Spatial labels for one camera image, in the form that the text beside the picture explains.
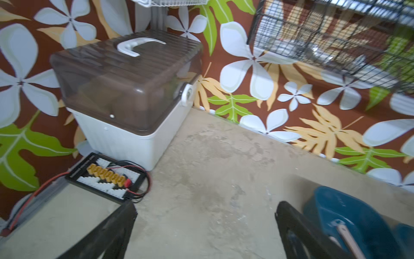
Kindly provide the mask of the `pink folding knife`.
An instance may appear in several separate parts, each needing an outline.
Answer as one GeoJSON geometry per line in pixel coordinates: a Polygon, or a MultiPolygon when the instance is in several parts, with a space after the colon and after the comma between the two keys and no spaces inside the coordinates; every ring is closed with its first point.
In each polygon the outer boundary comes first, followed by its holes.
{"type": "Polygon", "coordinates": [[[351,235],[347,226],[345,224],[339,224],[336,228],[353,256],[356,259],[366,259],[364,253],[351,235]]]}

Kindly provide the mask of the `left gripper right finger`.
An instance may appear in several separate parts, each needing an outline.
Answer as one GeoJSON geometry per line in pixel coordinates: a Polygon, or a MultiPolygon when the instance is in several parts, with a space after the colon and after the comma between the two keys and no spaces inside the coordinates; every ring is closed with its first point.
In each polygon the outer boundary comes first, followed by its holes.
{"type": "Polygon", "coordinates": [[[287,201],[278,204],[274,216],[288,259],[352,258],[287,201]]]}

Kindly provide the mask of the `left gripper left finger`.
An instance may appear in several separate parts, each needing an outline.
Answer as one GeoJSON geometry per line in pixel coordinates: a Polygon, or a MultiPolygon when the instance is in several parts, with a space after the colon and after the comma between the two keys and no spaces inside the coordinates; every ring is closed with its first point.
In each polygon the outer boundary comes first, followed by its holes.
{"type": "Polygon", "coordinates": [[[125,202],[59,258],[123,259],[137,215],[134,204],[125,202]]]}

